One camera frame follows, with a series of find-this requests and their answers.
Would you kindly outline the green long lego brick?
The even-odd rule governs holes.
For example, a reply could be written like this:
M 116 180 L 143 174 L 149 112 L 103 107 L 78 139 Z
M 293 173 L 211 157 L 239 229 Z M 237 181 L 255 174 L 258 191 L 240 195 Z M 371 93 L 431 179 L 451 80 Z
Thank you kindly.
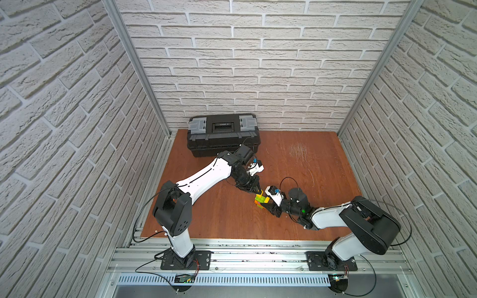
M 269 200 L 270 200 L 269 197 L 266 197 L 266 196 L 262 196 L 262 195 L 261 196 L 258 196 L 258 195 L 255 196 L 255 201 L 258 201 L 261 204 L 268 204 Z

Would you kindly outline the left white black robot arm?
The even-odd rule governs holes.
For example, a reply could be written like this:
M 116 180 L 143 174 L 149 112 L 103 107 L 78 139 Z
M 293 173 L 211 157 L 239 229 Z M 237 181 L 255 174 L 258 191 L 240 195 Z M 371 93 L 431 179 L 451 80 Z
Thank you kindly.
M 236 151 L 222 151 L 202 170 L 185 180 L 167 181 L 158 193 L 152 215 L 168 237 L 174 260 L 184 268 L 195 262 L 195 245 L 188 227 L 192 222 L 194 203 L 217 183 L 232 177 L 235 187 L 252 194 L 261 194 L 257 175 L 263 171 L 262 162 L 253 150 L 241 145 Z

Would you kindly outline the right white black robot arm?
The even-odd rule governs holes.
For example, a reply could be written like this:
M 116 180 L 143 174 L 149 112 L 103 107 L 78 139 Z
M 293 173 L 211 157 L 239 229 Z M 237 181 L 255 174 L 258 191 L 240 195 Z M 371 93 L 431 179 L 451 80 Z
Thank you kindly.
M 255 203 L 276 217 L 283 212 L 290 215 L 306 230 L 349 228 L 350 233 L 333 240 L 322 256 L 322 264 L 331 270 L 347 268 L 347 261 L 365 252 L 384 255 L 401 231 L 393 216 L 362 196 L 338 206 L 314 208 L 299 187 L 285 195 L 276 186 L 268 186 L 256 195 Z

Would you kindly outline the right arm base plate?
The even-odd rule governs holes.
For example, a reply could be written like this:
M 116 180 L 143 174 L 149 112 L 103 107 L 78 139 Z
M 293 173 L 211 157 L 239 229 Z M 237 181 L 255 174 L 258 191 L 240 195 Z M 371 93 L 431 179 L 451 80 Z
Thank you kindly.
M 331 253 L 310 251 L 305 253 L 309 271 L 357 271 L 355 258 L 342 261 Z

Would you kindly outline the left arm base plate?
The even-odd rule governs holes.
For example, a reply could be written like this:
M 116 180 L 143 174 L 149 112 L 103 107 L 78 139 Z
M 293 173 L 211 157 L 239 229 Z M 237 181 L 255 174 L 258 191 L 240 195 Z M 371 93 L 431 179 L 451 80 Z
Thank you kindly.
M 167 250 L 161 259 L 161 270 L 209 270 L 212 252 L 208 250 L 192 250 L 184 258 L 180 258 L 173 250 Z

